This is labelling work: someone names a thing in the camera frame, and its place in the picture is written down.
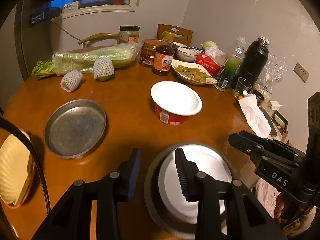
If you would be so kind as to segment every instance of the green plastic bottle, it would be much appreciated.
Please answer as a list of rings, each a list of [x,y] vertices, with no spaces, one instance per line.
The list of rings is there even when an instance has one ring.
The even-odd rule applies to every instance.
[[[227,49],[226,60],[218,74],[215,88],[220,91],[227,91],[231,85],[239,66],[244,59],[245,38],[239,36],[234,45]]]

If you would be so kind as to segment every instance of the clear plastic cup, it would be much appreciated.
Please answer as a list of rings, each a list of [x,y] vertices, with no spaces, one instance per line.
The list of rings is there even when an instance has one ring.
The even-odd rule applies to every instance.
[[[233,95],[237,98],[238,96],[243,96],[243,91],[249,92],[252,85],[245,78],[239,77],[236,88],[233,90]]]

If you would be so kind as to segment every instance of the barcode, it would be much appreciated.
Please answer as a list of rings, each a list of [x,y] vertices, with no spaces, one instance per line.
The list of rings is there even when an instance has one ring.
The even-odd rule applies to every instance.
[[[221,87],[222,87],[222,88],[226,88],[227,84],[228,84],[228,80],[225,79],[225,80],[223,81]]]
[[[166,124],[168,124],[168,121],[169,121],[169,112],[168,111],[165,111],[165,110],[161,110],[161,113],[160,113],[160,120]]]

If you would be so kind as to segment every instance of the red bowl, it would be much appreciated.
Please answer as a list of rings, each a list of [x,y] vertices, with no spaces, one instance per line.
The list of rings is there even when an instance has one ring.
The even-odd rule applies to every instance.
[[[161,122],[164,122],[170,125],[179,125],[189,117],[189,116],[170,113],[164,110],[163,108],[161,108],[160,106],[158,106],[156,103],[155,103],[155,111],[156,111],[156,116]]]

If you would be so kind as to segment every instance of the wooden table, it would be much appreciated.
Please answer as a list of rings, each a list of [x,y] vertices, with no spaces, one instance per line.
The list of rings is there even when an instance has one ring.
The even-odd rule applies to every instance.
[[[203,108],[185,123],[171,126],[157,119],[150,89],[159,81],[183,81],[172,73],[165,77],[153,74],[150,68],[139,64],[139,57],[129,67],[116,70],[115,76],[106,82],[96,82],[92,74],[84,74],[79,88],[72,93],[60,88],[61,78],[36,81],[29,77],[10,99],[4,113],[4,118],[30,135],[43,162],[51,207],[75,180],[95,181],[116,170],[120,162],[127,160],[134,147],[141,150],[141,166],[133,198],[129,203],[119,205],[124,240],[174,239],[153,222],[143,195],[144,179],[150,163],[170,145],[183,141],[210,145],[228,158],[237,176],[247,186],[252,186],[257,179],[249,156],[228,143],[231,133],[241,130],[252,132],[231,93],[220,92],[212,85],[185,83],[198,93]],[[100,146],[83,159],[60,159],[44,146],[44,126],[55,109],[81,98],[94,100],[105,110],[108,117],[105,137]],[[7,135],[0,131],[0,143]],[[17,236],[30,240],[46,217],[44,196],[37,175],[26,203],[16,210],[4,203],[2,206]],[[95,208],[96,203],[92,211],[91,239],[95,239]]]

